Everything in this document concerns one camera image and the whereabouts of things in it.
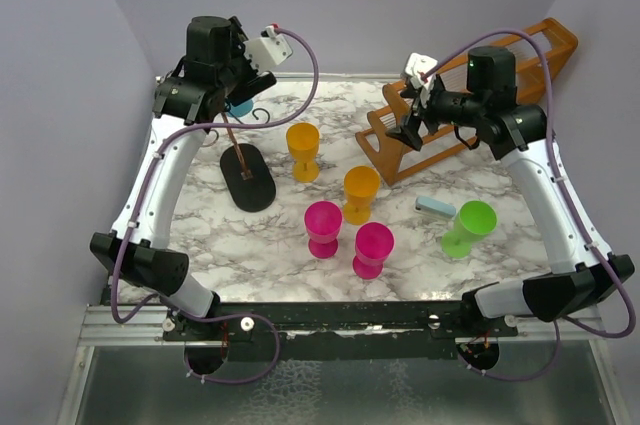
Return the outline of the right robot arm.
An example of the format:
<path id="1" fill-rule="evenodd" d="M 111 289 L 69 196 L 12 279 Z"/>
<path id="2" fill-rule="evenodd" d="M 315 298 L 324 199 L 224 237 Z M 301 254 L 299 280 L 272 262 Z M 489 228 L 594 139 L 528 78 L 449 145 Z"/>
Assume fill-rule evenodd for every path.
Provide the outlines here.
<path id="1" fill-rule="evenodd" d="M 503 47 L 471 49 L 463 92 L 449 91 L 427 55 L 410 54 L 402 76 L 409 112 L 387 136 L 414 150 L 420 128 L 474 129 L 522 193 L 543 239 L 550 271 L 524 280 L 494 283 L 464 294 L 461 328 L 481 336 L 496 318 L 533 316 L 551 322 L 603 301 L 635 271 L 629 256 L 615 254 L 595 230 L 560 166 L 559 147 L 537 105 L 517 102 L 516 60 Z"/>

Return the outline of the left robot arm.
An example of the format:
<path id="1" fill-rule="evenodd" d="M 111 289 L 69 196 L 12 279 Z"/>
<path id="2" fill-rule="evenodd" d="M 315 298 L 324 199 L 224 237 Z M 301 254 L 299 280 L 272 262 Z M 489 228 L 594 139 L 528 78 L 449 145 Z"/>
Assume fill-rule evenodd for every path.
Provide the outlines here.
<path id="1" fill-rule="evenodd" d="M 275 26 L 250 39 L 235 17 L 193 18 L 184 56 L 154 91 L 150 135 L 125 205 L 110 231 L 90 241 L 115 283 L 157 293 L 188 314 L 186 327 L 202 340 L 220 330 L 219 298 L 190 274 L 188 256 L 169 248 L 177 200 L 208 123 L 273 86 L 273 69 L 291 54 Z"/>

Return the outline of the metal wine glass rack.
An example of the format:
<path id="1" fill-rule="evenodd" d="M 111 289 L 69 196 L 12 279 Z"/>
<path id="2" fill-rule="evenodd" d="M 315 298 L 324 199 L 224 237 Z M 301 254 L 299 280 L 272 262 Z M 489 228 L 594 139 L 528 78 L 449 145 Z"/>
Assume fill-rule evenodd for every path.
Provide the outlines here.
<path id="1" fill-rule="evenodd" d="M 226 133 L 231 146 L 222 152 L 219 166 L 234 204 L 249 213 L 266 210 L 276 198 L 276 184 L 262 152 L 240 143 L 231 129 Z"/>

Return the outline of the blue wine glass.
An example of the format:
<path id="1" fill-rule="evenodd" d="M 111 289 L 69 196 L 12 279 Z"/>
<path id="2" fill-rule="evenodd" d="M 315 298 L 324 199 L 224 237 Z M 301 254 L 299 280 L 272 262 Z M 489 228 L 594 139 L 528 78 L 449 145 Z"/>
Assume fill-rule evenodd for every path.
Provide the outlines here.
<path id="1" fill-rule="evenodd" d="M 242 118 L 248 115 L 254 108 L 254 102 L 252 99 L 249 99 L 237 105 L 232 105 L 230 102 L 227 102 L 226 105 L 227 113 L 235 118 Z"/>

